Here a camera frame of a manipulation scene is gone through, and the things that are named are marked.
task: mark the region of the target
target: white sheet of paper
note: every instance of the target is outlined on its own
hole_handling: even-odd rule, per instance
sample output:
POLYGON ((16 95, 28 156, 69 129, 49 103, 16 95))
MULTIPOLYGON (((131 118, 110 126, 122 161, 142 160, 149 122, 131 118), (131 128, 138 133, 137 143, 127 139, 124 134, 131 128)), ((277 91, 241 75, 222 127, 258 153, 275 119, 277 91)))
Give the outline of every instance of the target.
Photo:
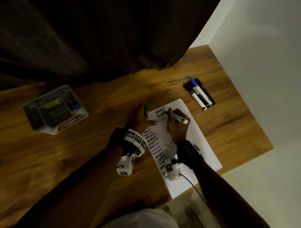
MULTIPOLYGON (((191 119, 186 138, 191 143, 195 143, 200 148, 205 162, 214 171, 221 169, 222 165, 218 161, 217 157, 215 156, 214 152, 212 151, 207 140, 205 139, 204 135, 202 134, 201 130, 199 129, 197 123, 193 119, 191 113, 189 112, 182 99, 178 99, 172 103, 149 112, 148 118, 158 121, 159 124, 146 129, 143 133, 143 136, 147 140, 150 152, 158 166, 158 169, 169 190, 171 197, 175 198, 192 186, 183 177, 176 181, 170 181, 168 179, 167 172, 164 166, 164 160, 166 159, 166 157, 172 159, 176 155, 176 145, 171 140, 170 134, 166 132, 168 118, 164 111, 167 111, 169 107, 171 107, 173 110, 180 109, 191 119)), ((183 165, 180 169, 182 174, 186 178, 188 178, 194 185, 197 183, 197 178, 190 168, 183 165)))

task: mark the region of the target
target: wooden surface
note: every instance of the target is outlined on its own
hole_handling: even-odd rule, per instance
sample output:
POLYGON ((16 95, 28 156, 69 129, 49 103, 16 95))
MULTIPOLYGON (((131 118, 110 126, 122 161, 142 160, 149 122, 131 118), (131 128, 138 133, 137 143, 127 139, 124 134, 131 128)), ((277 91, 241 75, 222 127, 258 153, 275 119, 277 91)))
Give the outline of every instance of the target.
MULTIPOLYGON (((71 172, 101 151, 115 127, 139 102, 150 110, 181 98, 221 162, 223 174, 273 148, 209 46, 189 49, 173 67, 143 70, 112 82, 63 79, 0 92, 0 227, 13 225, 71 172), (203 111, 182 87, 199 78, 217 104, 203 111), (81 98, 90 116, 58 135, 31 131, 22 104, 63 84, 81 98)), ((98 221, 170 200, 149 152, 131 176, 113 177, 98 221)))

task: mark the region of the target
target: black cable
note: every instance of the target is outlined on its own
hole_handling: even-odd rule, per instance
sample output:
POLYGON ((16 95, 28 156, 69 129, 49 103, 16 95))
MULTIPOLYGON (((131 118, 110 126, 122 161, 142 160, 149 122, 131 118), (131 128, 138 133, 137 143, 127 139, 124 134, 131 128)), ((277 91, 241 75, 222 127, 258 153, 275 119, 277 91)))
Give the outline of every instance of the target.
POLYGON ((194 187, 194 189, 197 191, 197 193, 200 195, 200 197, 202 198, 202 200, 204 201, 204 203, 207 205, 207 207, 209 208, 208 204, 206 203, 206 201, 204 200, 204 198, 201 196, 201 194, 199 193, 199 191, 196 189, 196 187, 190 182, 190 180, 188 180, 188 182, 194 187))

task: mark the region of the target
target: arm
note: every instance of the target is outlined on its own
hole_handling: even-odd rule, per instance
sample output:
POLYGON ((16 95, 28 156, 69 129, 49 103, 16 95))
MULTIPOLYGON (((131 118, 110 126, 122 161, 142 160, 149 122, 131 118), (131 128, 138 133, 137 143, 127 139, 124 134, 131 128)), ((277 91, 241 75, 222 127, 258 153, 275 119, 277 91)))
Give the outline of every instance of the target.
MULTIPOLYGON (((173 142, 178 145, 186 140, 190 119, 179 109, 168 109, 167 131, 173 142), (174 119, 173 113, 188 120, 183 124, 174 119)), ((235 191, 221 176, 219 176, 203 157, 179 153, 178 160, 192 167, 207 204, 221 227, 261 227, 269 228, 264 219, 235 191)))
MULTIPOLYGON (((140 134, 155 121, 148 121, 143 105, 132 109, 126 125, 140 134)), ((123 154, 120 145, 108 146, 69 175, 37 204, 14 227, 89 227, 110 186, 123 154)))

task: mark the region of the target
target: white wall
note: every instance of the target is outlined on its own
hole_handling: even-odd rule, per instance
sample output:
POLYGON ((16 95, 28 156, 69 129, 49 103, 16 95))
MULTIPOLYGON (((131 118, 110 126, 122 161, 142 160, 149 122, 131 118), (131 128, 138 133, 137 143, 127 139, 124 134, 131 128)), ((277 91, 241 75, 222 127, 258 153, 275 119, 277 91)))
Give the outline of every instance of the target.
POLYGON ((271 227, 301 224, 300 9, 300 0, 236 0, 209 42, 275 147, 223 177, 271 227))
POLYGON ((235 0, 221 0, 206 25, 189 48, 209 43, 235 0))

